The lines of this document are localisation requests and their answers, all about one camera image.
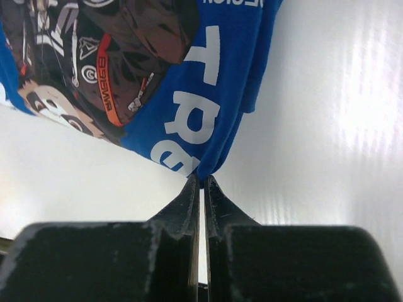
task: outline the white logo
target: white logo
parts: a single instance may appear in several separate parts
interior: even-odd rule
[[[79,40],[80,60],[94,53],[98,49],[99,41],[82,36]]]
[[[114,0],[84,0],[84,4],[91,6],[92,8],[102,8],[111,4]]]
[[[85,65],[81,69],[81,75],[89,84],[95,84],[97,82],[96,69],[94,66]]]

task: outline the white surface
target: white surface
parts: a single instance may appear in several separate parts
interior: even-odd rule
[[[261,223],[366,228],[397,284],[402,15],[400,0],[285,0],[257,110],[244,118],[216,174],[229,198]],[[146,220],[185,183],[50,121],[0,108],[0,127],[0,236],[34,221]],[[202,264],[206,281],[205,257]]]

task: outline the blue t-shirt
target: blue t-shirt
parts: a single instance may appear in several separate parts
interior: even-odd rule
[[[201,180],[254,111],[282,2],[0,1],[6,100]],[[119,32],[126,15],[134,21]]]

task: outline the circular logo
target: circular logo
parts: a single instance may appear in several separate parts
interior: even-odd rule
[[[102,8],[111,4],[114,0],[84,0],[84,4],[91,6],[92,8]]]
[[[81,69],[81,75],[84,78],[84,80],[89,84],[95,84],[97,82],[96,69],[94,66],[85,65]]]

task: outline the blue fabric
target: blue fabric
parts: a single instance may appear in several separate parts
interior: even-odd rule
[[[198,0],[193,47],[125,126],[123,147],[186,176],[196,171],[201,180],[220,168],[243,114],[254,111],[282,0],[262,2]],[[3,34],[0,39],[1,82],[11,102],[29,113]]]

